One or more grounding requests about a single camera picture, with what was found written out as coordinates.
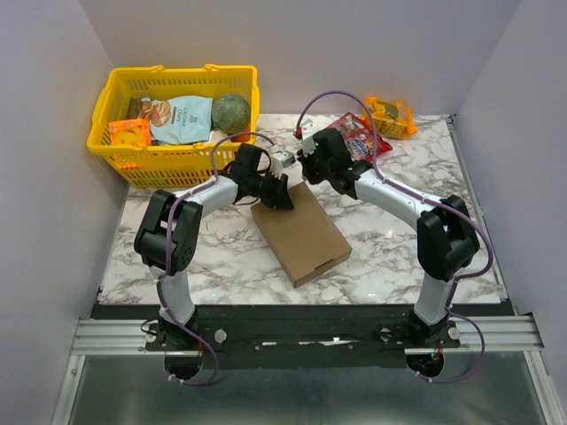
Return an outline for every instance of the red snack bag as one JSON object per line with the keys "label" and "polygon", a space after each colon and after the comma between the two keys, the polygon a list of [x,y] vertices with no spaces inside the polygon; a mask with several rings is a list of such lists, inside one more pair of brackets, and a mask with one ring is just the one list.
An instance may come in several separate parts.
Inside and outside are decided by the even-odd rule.
{"label": "red snack bag", "polygon": [[[374,137],[372,130],[367,127],[366,123],[356,115],[347,112],[338,120],[333,122],[328,128],[336,128],[345,139],[346,148],[351,153],[353,161],[365,159],[372,162],[372,150],[374,148]],[[378,152],[380,155],[387,151],[391,151],[392,146],[382,140],[378,136]]]}

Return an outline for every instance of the brown box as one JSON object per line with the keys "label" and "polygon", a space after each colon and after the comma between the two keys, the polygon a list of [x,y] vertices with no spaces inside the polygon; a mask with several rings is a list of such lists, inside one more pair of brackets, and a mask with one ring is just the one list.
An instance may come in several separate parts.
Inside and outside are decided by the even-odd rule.
{"label": "brown box", "polygon": [[305,183],[289,193],[293,211],[256,204],[252,217],[297,288],[348,259],[352,248]]}

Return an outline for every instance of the yellow plastic crate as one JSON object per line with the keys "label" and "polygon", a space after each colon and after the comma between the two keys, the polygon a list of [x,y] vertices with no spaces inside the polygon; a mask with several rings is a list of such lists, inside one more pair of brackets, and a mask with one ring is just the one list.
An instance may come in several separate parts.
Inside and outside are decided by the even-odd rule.
{"label": "yellow plastic crate", "polygon": [[[178,96],[217,97],[238,93],[252,107],[251,131],[260,114],[258,72],[254,66],[205,65],[196,69],[117,68],[108,77],[92,116],[87,146],[101,155],[130,184],[140,187],[186,187],[213,175],[212,143],[184,146],[112,146],[108,123],[126,119],[131,97],[167,100]],[[247,143],[254,143],[252,136]],[[215,163],[223,169],[234,160],[240,143],[223,143]]]}

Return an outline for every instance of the white marble tabletop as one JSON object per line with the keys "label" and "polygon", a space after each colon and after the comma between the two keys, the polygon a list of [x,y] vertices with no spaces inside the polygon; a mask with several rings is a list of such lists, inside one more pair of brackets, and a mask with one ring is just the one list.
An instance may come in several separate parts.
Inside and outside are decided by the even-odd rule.
{"label": "white marble tabletop", "polygon": [[[297,115],[261,115],[257,130],[290,151]],[[310,116],[322,128],[338,116]],[[388,174],[441,197],[470,197],[444,117],[416,117],[418,133],[390,140],[393,151],[378,157]],[[260,146],[267,144],[261,140]],[[301,182],[299,163],[286,169],[290,185]],[[309,186],[353,247],[351,257],[313,281],[293,288],[256,227],[250,206],[231,206],[201,222],[197,251],[189,269],[196,304],[398,304],[415,303],[423,279],[416,255],[416,234],[401,220],[374,205],[341,196],[325,182]],[[110,257],[102,304],[157,304],[155,282],[134,252],[133,242],[155,189],[130,188]],[[479,252],[470,270],[486,262]],[[457,303],[499,303],[491,272],[460,283]]]}

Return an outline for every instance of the purple cable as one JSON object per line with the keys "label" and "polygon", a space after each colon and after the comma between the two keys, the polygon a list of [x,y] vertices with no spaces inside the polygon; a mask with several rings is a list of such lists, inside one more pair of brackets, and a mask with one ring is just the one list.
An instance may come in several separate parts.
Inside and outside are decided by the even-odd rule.
{"label": "purple cable", "polygon": [[490,240],[488,239],[488,236],[485,234],[485,232],[483,231],[483,229],[476,223],[474,222],[470,217],[468,217],[467,215],[463,214],[462,212],[455,210],[453,207],[448,206],[448,205],[444,205],[441,204],[438,201],[434,201],[432,199],[429,199],[427,197],[423,197],[422,195],[420,195],[417,192],[414,192],[412,189],[406,188],[400,184],[398,184],[397,182],[393,182],[390,179],[386,178],[385,175],[383,175],[380,170],[378,169],[378,165],[377,165],[377,154],[378,154],[378,132],[377,132],[377,128],[376,128],[376,122],[374,122],[374,120],[372,119],[372,113],[370,112],[369,108],[364,104],[364,102],[362,102],[362,100],[357,97],[356,95],[349,93],[347,91],[344,90],[329,90],[329,91],[325,91],[323,93],[321,93],[320,95],[314,97],[311,102],[309,102],[307,104],[307,106],[303,109],[303,112],[299,115],[299,119],[298,119],[298,124],[296,126],[296,132],[298,130],[301,129],[301,121],[303,120],[303,117],[305,116],[305,114],[307,113],[307,110],[311,107],[312,104],[314,104],[317,100],[319,100],[322,97],[325,97],[327,95],[344,95],[347,97],[351,97],[352,99],[354,99],[356,102],[358,102],[362,108],[364,109],[365,113],[368,115],[369,117],[369,121],[372,125],[372,135],[374,136],[374,149],[372,151],[372,167],[374,168],[374,172],[376,173],[376,176],[384,183],[389,184],[390,186],[392,186],[393,188],[405,193],[406,195],[410,195],[411,197],[417,199],[420,202],[426,203],[428,205],[433,205],[433,206],[437,206],[449,213],[452,213],[454,215],[456,215],[457,217],[459,217],[460,219],[466,221],[468,224],[470,224],[475,231],[480,235],[480,238],[483,240],[483,242],[485,243],[486,246],[486,251],[488,252],[488,261],[486,262],[486,266],[484,266],[481,270],[477,271],[477,272],[473,272],[473,273],[469,273],[469,274],[462,274],[460,276],[457,276],[454,278],[454,287],[451,289],[451,295],[449,297],[449,299],[447,300],[448,306],[447,306],[447,311],[449,315],[452,315],[454,317],[458,317],[459,319],[463,319],[464,321],[467,321],[468,323],[470,323],[478,332],[478,336],[480,337],[480,343],[481,343],[481,353],[480,353],[480,357],[478,358],[477,363],[465,374],[460,375],[460,376],[456,376],[455,378],[448,378],[448,379],[430,379],[427,378],[425,376],[422,375],[418,375],[421,378],[425,379],[426,381],[429,381],[431,383],[456,383],[461,381],[462,379],[466,379],[469,376],[471,376],[472,374],[474,374],[478,367],[480,366],[480,363],[482,362],[482,359],[485,356],[485,338],[482,334],[482,331],[480,330],[480,328],[478,327],[477,323],[475,323],[474,321],[472,321],[471,319],[469,319],[468,317],[465,316],[461,316],[460,314],[457,313],[453,313],[451,312],[451,310],[449,310],[450,308],[450,303],[453,299],[453,295],[454,295],[454,290],[456,289],[456,284],[462,280],[462,279],[466,279],[469,277],[477,277],[480,276],[484,273],[486,273],[488,270],[490,270],[490,267],[492,267],[493,262],[494,262],[494,249],[492,244],[490,243]]}
{"label": "purple cable", "polygon": [[188,190],[187,193],[184,193],[183,195],[181,195],[180,197],[178,197],[173,204],[171,205],[171,209],[169,210],[169,215],[167,216],[167,230],[166,230],[166,271],[161,274],[158,278],[158,283],[157,283],[157,290],[158,290],[158,298],[159,298],[159,302],[161,303],[161,305],[163,306],[164,310],[166,311],[167,315],[169,316],[169,318],[171,319],[171,321],[173,323],[175,323],[175,325],[177,325],[179,328],[181,328],[181,330],[183,332],[185,332],[186,334],[188,334],[189,336],[195,338],[197,341],[199,341],[200,343],[202,343],[208,351],[211,352],[211,354],[213,355],[214,358],[214,371],[213,374],[211,376],[209,376],[207,379],[205,379],[204,381],[198,381],[198,382],[191,382],[191,381],[184,381],[182,379],[177,378],[174,375],[169,375],[170,379],[173,379],[174,381],[178,382],[178,383],[182,383],[183,385],[189,385],[189,386],[198,386],[198,385],[207,385],[209,384],[216,376],[216,374],[219,372],[220,369],[220,364],[219,364],[219,357],[217,356],[216,352],[214,352],[213,347],[207,342],[205,341],[203,338],[201,338],[199,335],[197,335],[196,333],[192,332],[190,329],[188,329],[183,323],[181,323],[174,315],[174,313],[171,311],[171,307],[169,307],[169,305],[167,304],[166,299],[163,296],[163,279],[169,275],[169,272],[171,272],[171,257],[172,257],[172,248],[173,248],[173,243],[171,240],[172,237],[172,232],[173,232],[173,222],[174,222],[174,217],[175,217],[175,210],[177,209],[177,206],[184,201],[185,199],[187,199],[188,197],[192,197],[193,195],[199,193],[202,190],[208,189],[213,187],[216,184],[216,179],[219,176],[219,171],[216,167],[216,164],[214,163],[214,153],[216,152],[216,150],[218,149],[218,147],[227,142],[228,140],[232,139],[233,137],[237,137],[239,135],[256,135],[259,137],[263,137],[264,139],[266,139],[268,142],[272,143],[272,145],[275,145],[274,141],[272,139],[270,139],[269,137],[261,134],[261,133],[256,133],[253,131],[243,131],[241,133],[236,133],[234,135],[229,135],[225,138],[223,138],[222,140],[220,140],[211,150],[211,165],[213,166],[213,170],[214,170],[214,179],[210,179],[209,181],[201,184],[200,186],[197,186],[194,190]]}
{"label": "purple cable", "polygon": [[482,363],[483,358],[485,357],[485,351],[486,351],[485,336],[482,334],[482,331],[480,330],[478,324],[472,321],[471,319],[469,319],[467,316],[463,316],[461,314],[457,314],[449,311],[449,315],[456,317],[457,319],[462,319],[464,321],[467,321],[474,327],[474,329],[477,330],[478,337],[480,338],[480,356],[478,356],[478,360],[473,367],[471,367],[464,374],[456,376],[455,378],[428,378],[427,376],[421,375],[419,372],[417,372],[416,376],[422,378],[424,381],[428,383],[458,383],[459,381],[467,379],[475,372],[477,372],[478,368],[480,367],[480,364]]}

